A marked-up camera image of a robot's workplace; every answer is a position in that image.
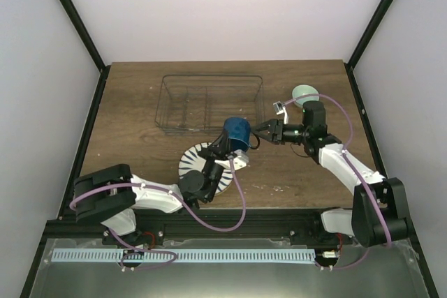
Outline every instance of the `wooden table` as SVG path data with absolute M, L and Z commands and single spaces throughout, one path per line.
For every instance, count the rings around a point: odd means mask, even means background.
M 350 151 L 374 167 L 365 132 L 358 115 L 344 65 L 324 61 L 213 61 L 115 63 L 105 86 L 82 174 L 127 163 L 144 179 L 173 184 L 178 180 L 178 163 L 194 144 L 215 139 L 210 135 L 165 135 L 154 123 L 161 79 L 176 73 L 246 73 L 260 75 L 264 84 L 265 118 L 276 118 L 272 104 L 291 98 L 293 87 L 309 84 L 321 94 L 341 103 L 352 118 L 354 140 Z M 343 114 L 325 102 L 329 132 L 343 141 L 349 136 Z M 288 108 L 291 122 L 301 122 L 298 107 Z M 302 148 L 295 147 L 303 154 Z M 352 205 L 352 195 L 327 170 L 310 158 L 296 156 L 289 145 L 261 143 L 249 151 L 249 166 L 237 172 L 251 208 L 331 207 Z M 240 207 L 232 184 L 204 207 Z

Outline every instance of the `purple cable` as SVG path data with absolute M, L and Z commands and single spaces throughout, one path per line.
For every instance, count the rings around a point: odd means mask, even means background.
M 204 225 L 206 228 L 209 228 L 209 229 L 211 229 L 211 230 L 215 230 L 215 231 L 217 231 L 217 232 L 231 232 L 231 231 L 233 231 L 233 230 L 238 229 L 238 228 L 241 226 L 241 224 L 244 222 L 245 214 L 246 214 L 246 212 L 247 212 L 247 204 L 246 204 L 246 202 L 245 202 L 244 192 L 242 191 L 242 188 L 241 188 L 240 185 L 239 185 L 239 181 L 237 180 L 236 173 L 235 173 L 235 166 L 234 166 L 233 160 L 230 160 L 230 169 L 231 169 L 231 174 L 233 175 L 233 179 L 234 179 L 234 181 L 235 181 L 237 190 L 239 191 L 239 194 L 240 194 L 240 197 L 241 197 L 241 200 L 242 200 L 242 215 L 240 216 L 239 221 L 238 221 L 238 222 L 236 223 L 236 225 L 234 225 L 233 227 L 230 227 L 230 228 L 219 228 L 219 227 L 211 226 L 210 224 L 208 224 L 208 223 L 206 223 L 205 221 L 203 221 L 202 219 L 200 219 L 200 218 L 193 212 L 193 210 L 192 210 L 192 209 L 191 209 L 191 208 L 190 208 L 190 207 L 183 201 L 183 199 L 182 199 L 180 196 L 176 195 L 175 193 L 172 194 L 174 197 L 177 198 L 177 200 L 178 200 L 179 202 L 182 203 L 183 207 L 184 207 L 184 208 L 185 208 L 185 209 L 192 215 L 192 217 L 195 218 L 201 225 Z
M 170 265 L 172 262 L 174 262 L 176 259 L 178 259 L 178 255 L 176 253 L 174 253 L 173 251 L 154 251 L 152 249 L 144 249 L 144 248 L 138 248 L 138 247 L 134 247 L 130 244 L 128 244 L 127 242 L 125 242 L 121 237 L 119 237 L 119 235 L 112 229 L 109 228 L 109 232 L 110 234 L 112 234 L 112 236 L 120 243 L 122 244 L 124 247 L 132 249 L 133 251 L 140 251 L 142 253 L 152 253 L 152 254 L 162 254 L 162 255 L 171 255 L 173 258 L 171 258 L 170 260 L 157 264 L 157 265 L 152 265 L 151 267 L 144 267 L 144 268 L 135 268 L 135 270 L 139 271 L 139 270 L 149 270 L 149 269 L 157 269 L 157 268 L 161 268 L 164 267 L 166 265 Z M 124 260 L 126 259 L 126 257 L 128 257 L 127 255 L 124 255 L 122 257 L 122 259 L 119 261 L 119 265 L 121 265 L 121 268 L 124 268 Z
M 245 220 L 245 214 L 247 212 L 247 204 L 245 202 L 244 192 L 242 191 L 242 188 L 240 187 L 239 181 L 237 180 L 237 177 L 236 177 L 236 172 L 235 172 L 235 166 L 234 166 L 233 159 L 230 160 L 230 170 L 231 170 L 231 174 L 233 175 L 233 179 L 235 181 L 237 190 L 239 191 L 240 197 L 242 199 L 242 215 L 240 216 L 239 221 L 233 227 L 230 227 L 230 228 L 219 228 L 219 227 L 211 226 L 210 224 L 208 224 L 205 221 L 203 221 L 202 219 L 200 219 L 193 212 L 193 210 L 183 201 L 183 199 L 180 196 L 178 196 L 176 193 L 171 193 L 171 195 L 174 196 L 183 205 L 183 207 L 192 215 L 192 217 L 194 219 L 196 219 L 201 225 L 204 225 L 206 228 L 209 228 L 211 230 L 215 230 L 217 232 L 231 232 L 233 230 L 236 230 L 236 229 L 238 229 L 241 226 L 241 224 Z M 84 200 L 85 198 L 90 197 L 91 195 L 95 195 L 95 194 L 103 192 L 103 191 L 112 190 L 113 188 L 128 188 L 128 187 L 141 187 L 141 184 L 137 184 L 137 183 L 120 183 L 120 184 L 111 184 L 111 185 L 102 186 L 100 188 L 95 188 L 94 190 L 91 190 L 91 191 L 88 191 L 86 193 L 83 193 L 79 197 L 76 197 L 75 199 L 73 199 L 72 202 L 70 203 L 70 208 L 73 211 L 75 211 L 76 204 L 78 202 Z M 155 185 L 147 184 L 144 187 L 145 188 L 150 188 L 152 190 L 162 191 L 164 193 L 169 193 L 170 192 L 169 190 L 166 190 L 166 189 L 164 189 L 164 188 L 162 188 L 160 186 L 155 186 Z
M 325 94 L 305 94 L 304 96 L 300 96 L 300 97 L 293 98 L 293 99 L 286 101 L 284 103 L 284 105 L 291 104 L 295 100 L 298 100 L 301 98 L 306 98 L 306 97 L 326 98 L 326 99 L 332 101 L 343 112 L 344 116 L 346 117 L 346 120 L 348 121 L 348 125 L 349 125 L 349 139 L 348 139 L 348 141 L 346 141 L 345 144 L 343 144 L 342 156 L 343 156 L 344 160 L 346 161 L 346 163 L 348 163 L 349 167 L 354 171 L 354 174 L 356 174 L 357 178 L 360 180 L 360 183 L 362 184 L 363 188 L 365 189 L 366 193 L 368 194 L 369 201 L 371 202 L 371 204 L 374 208 L 374 211 L 376 212 L 377 218 L 379 218 L 380 224 L 383 228 L 383 232 L 385 233 L 386 246 L 388 248 L 390 248 L 391 243 L 392 243 L 390 230 L 388 229 L 388 226 L 386 225 L 385 218 L 383 217 L 382 213 L 380 212 L 380 208 L 377 204 L 377 200 L 374 197 L 374 195 L 372 194 L 371 190 L 369 189 L 369 186 L 368 186 L 367 182 L 365 181 L 365 179 L 363 178 L 363 176 L 356 169 L 356 167 L 354 167 L 354 164 L 352 164 L 352 162 L 348 159 L 348 156 L 346 155 L 346 150 L 347 150 L 349 144 L 351 143 L 351 141 L 353 139 L 353 134 L 354 134 L 351 118 L 349 118 L 349 115 L 346 112 L 346 110 L 335 99 L 333 99 L 329 96 L 326 96 Z
M 356 260 L 355 262 L 352 262 L 349 265 L 344 265 L 343 267 L 336 267 L 336 268 L 332 268 L 332 270 L 346 270 L 352 267 L 355 267 L 356 265 L 358 265 L 359 263 L 361 263 L 369 254 L 369 248 L 367 248 L 367 250 L 365 251 L 365 253 L 362 255 L 361 258 L 359 258 L 358 260 Z
M 174 196 L 182 205 L 183 207 L 193 216 L 193 218 L 195 218 L 201 225 L 204 225 L 206 228 L 209 228 L 211 230 L 216 230 L 217 232 L 231 232 L 233 230 L 238 229 L 241 224 L 244 222 L 245 219 L 245 214 L 247 212 L 247 204 L 245 202 L 245 197 L 244 197 L 244 193 L 242 192 L 242 188 L 239 184 L 239 181 L 237 180 L 236 177 L 236 172 L 235 172 L 235 166 L 234 166 L 234 162 L 233 159 L 230 159 L 230 170 L 231 170 L 231 174 L 233 175 L 233 179 L 235 181 L 235 184 L 237 186 L 237 189 L 239 191 L 240 197 L 242 199 L 242 215 L 239 219 L 239 221 L 236 223 L 236 225 L 234 225 L 233 227 L 230 228 L 218 228 L 218 227 L 214 227 L 211 226 L 210 224 L 206 223 L 205 221 L 203 221 L 202 219 L 200 219 L 194 212 L 193 210 L 183 201 L 183 199 L 178 196 L 176 193 L 170 193 L 169 190 L 166 190 L 160 186 L 155 186 L 155 185 L 145 185 L 145 188 L 150 188 L 152 190 L 157 190 L 157 191 L 161 191 L 164 193 L 168 193 L 171 194 L 172 196 Z M 141 184 L 139 183 L 119 183 L 119 184 L 110 184 L 110 185 L 106 185 L 106 186 L 102 186 L 100 188 L 95 188 L 94 190 L 88 191 L 86 193 L 83 193 L 82 195 L 80 195 L 79 197 L 74 198 L 71 203 L 70 203 L 70 208 L 75 211 L 76 210 L 76 204 L 92 195 L 95 195 L 97 193 L 103 192 L 103 191 L 109 191 L 112 190 L 114 188 L 129 188 L 129 187 L 141 187 Z M 169 265 L 170 263 L 174 262 L 177 259 L 177 254 L 173 253 L 172 251 L 153 251 L 153 250 L 149 250 L 149 249 L 143 249 L 143 248 L 137 248 L 134 246 L 131 246 L 130 244 L 126 243 L 123 239 L 121 239 L 121 237 L 119 237 L 119 235 L 112 229 L 109 228 L 110 233 L 113 235 L 113 237 L 123 246 L 130 248 L 134 251 L 140 251 L 143 253 L 158 253 L 158 254 L 168 254 L 168 255 L 172 255 L 173 258 L 167 262 L 161 263 L 159 265 L 154 265 L 153 267 L 145 267 L 141 270 L 146 270 L 146 269 L 156 269 L 159 267 L 163 267 L 165 265 Z M 123 261 L 124 261 L 125 257 L 123 257 L 120 261 L 120 265 L 123 267 Z

